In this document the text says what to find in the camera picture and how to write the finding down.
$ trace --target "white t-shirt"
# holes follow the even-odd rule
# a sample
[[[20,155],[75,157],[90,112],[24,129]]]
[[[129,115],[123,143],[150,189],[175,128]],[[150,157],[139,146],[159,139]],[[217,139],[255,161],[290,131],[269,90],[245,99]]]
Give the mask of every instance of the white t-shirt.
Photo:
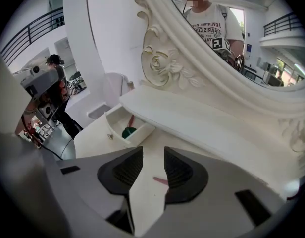
[[[244,41],[237,18],[229,8],[226,8],[226,13],[227,18],[225,20],[219,6],[211,4],[206,11],[200,13],[190,10],[187,21],[208,44],[211,43],[213,38],[218,37]]]

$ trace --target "green object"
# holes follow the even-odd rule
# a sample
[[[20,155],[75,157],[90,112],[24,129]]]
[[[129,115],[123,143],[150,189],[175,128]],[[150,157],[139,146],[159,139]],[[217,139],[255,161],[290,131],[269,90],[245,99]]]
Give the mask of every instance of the green object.
[[[132,133],[134,133],[137,129],[133,127],[126,127],[122,133],[122,138],[128,138]]]

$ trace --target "black railing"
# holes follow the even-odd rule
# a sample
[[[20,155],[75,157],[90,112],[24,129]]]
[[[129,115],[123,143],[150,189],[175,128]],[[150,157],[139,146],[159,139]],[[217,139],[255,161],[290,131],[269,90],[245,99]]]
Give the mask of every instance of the black railing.
[[[37,18],[20,30],[3,48],[1,55],[3,60],[10,64],[22,53],[29,45],[48,32],[64,25],[63,8],[48,12]]]
[[[276,19],[275,21],[270,22],[269,24],[264,26],[265,36],[269,34],[275,34],[285,30],[292,30],[295,28],[302,28],[302,24],[300,23],[297,16],[291,12],[281,18]]]

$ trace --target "open drawer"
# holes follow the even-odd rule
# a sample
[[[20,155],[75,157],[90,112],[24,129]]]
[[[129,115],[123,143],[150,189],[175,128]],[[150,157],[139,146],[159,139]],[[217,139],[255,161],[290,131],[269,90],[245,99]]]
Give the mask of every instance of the open drawer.
[[[105,112],[106,122],[111,131],[110,138],[116,143],[122,144],[125,147],[136,147],[146,137],[148,137],[155,129],[154,126],[135,117],[132,127],[137,130],[126,139],[122,138],[122,133],[127,127],[132,114],[126,111],[120,104],[113,109]]]

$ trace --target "mirror frame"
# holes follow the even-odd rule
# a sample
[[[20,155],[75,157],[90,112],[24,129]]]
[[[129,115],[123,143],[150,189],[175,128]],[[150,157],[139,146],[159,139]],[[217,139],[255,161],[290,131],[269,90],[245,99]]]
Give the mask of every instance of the mirror frame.
[[[305,80],[290,88],[260,86],[218,56],[186,21],[172,0],[145,1],[176,47],[222,92],[265,115],[277,118],[305,116]]]

